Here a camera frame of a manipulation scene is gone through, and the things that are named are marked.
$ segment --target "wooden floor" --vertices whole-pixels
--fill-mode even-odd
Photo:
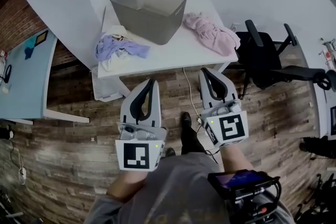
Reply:
[[[197,90],[198,68],[187,68],[192,85],[192,98],[197,110],[202,110]],[[226,71],[237,91],[243,77],[236,71]],[[149,77],[123,78],[133,89]],[[188,111],[195,119],[189,88],[182,69],[156,72],[150,75],[159,82],[163,126],[168,128],[167,146],[181,150],[179,116]],[[282,201],[292,212],[309,196],[307,187],[316,174],[327,176],[325,169],[336,163],[328,159],[310,160],[310,154],[299,151],[299,139],[274,138],[280,131],[304,131],[314,128],[310,106],[311,96],[306,82],[279,83],[261,91],[248,88],[243,108],[248,113],[250,138],[240,144],[256,169],[271,176],[281,176]],[[104,194],[118,175],[114,140],[118,138],[122,99],[103,103],[95,101],[91,75],[83,67],[51,74],[48,106],[60,112],[90,118],[89,124],[66,121],[35,120],[33,126],[11,125],[15,131],[13,159],[18,163],[18,150],[27,168],[26,185],[17,180],[18,169],[12,164],[11,145],[0,142],[0,185],[5,186],[17,210],[24,212],[28,223],[41,217],[45,223],[81,223],[97,194]],[[211,148],[209,138],[199,134],[202,143]]]

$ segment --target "gray plastic basket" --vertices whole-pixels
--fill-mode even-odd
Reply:
[[[120,24],[127,30],[163,45],[180,27],[187,0],[110,1]]]

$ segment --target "person's leg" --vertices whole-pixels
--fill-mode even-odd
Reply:
[[[182,152],[187,154],[189,152],[202,152],[205,153],[204,147],[197,138],[197,133],[191,128],[191,118],[188,112],[183,112],[181,116],[182,126]]]

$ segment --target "black trousers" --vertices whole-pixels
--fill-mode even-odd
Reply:
[[[191,127],[183,127],[181,134],[182,152],[181,154],[188,154],[189,152],[206,153],[204,147],[197,138],[197,133]]]

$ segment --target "black shoe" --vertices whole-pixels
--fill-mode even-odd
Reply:
[[[172,147],[167,148],[165,157],[176,156],[175,150]]]
[[[182,128],[191,127],[191,117],[190,117],[190,114],[188,112],[182,112],[181,126],[182,126]]]

